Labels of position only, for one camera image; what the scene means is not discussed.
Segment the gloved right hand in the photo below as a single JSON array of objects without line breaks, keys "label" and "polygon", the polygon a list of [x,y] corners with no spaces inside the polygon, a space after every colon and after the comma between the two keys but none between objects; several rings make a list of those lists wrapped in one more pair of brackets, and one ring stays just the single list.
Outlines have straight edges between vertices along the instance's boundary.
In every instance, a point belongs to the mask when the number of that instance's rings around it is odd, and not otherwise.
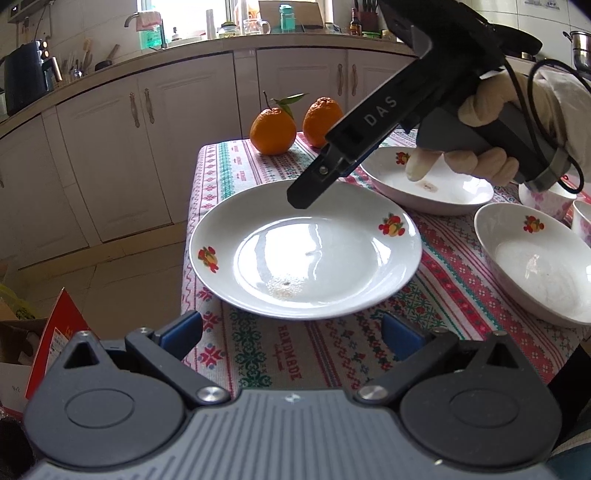
[{"label": "gloved right hand", "polygon": [[[533,81],[536,111],[547,133],[577,162],[586,182],[590,180],[590,93],[566,73],[543,68]],[[507,103],[519,104],[517,92],[507,73],[484,80],[475,95],[459,108],[459,120],[478,127],[499,117]],[[407,178],[417,182],[443,157],[456,173],[505,186],[518,172],[518,160],[496,146],[481,155],[472,151],[430,151],[416,148],[406,164]]]}]

